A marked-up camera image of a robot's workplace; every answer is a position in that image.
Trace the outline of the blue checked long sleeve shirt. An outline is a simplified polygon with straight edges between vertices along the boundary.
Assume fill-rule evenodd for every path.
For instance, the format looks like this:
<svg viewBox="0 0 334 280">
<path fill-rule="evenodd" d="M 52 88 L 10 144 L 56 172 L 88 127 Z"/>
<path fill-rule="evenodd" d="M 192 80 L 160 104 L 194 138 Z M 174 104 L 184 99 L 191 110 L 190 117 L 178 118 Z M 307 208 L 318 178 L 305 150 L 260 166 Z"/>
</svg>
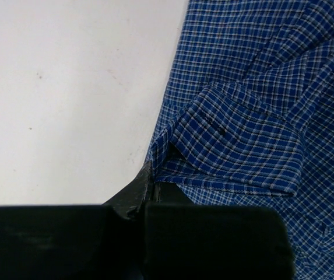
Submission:
<svg viewBox="0 0 334 280">
<path fill-rule="evenodd" d="M 196 204 L 274 209 L 334 279 L 334 1 L 190 1 L 147 153 Z"/>
</svg>

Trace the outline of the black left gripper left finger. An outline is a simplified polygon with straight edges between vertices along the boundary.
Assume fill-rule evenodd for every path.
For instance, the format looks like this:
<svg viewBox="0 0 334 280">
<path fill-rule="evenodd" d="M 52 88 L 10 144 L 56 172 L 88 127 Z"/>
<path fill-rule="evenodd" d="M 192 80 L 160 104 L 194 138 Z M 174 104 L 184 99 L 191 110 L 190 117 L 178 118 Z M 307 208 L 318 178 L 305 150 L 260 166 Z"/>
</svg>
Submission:
<svg viewBox="0 0 334 280">
<path fill-rule="evenodd" d="M 103 204 L 0 206 L 0 279 L 142 279 L 151 164 Z"/>
</svg>

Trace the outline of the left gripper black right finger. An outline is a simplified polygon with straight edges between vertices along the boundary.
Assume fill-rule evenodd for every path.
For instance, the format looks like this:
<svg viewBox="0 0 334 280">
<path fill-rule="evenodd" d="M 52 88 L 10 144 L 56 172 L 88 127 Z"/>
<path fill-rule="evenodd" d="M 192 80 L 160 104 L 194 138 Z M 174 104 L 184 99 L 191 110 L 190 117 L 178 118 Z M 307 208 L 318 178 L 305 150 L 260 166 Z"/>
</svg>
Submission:
<svg viewBox="0 0 334 280">
<path fill-rule="evenodd" d="M 272 209 L 195 205 L 157 183 L 145 206 L 146 279 L 292 279 L 286 227 Z"/>
</svg>

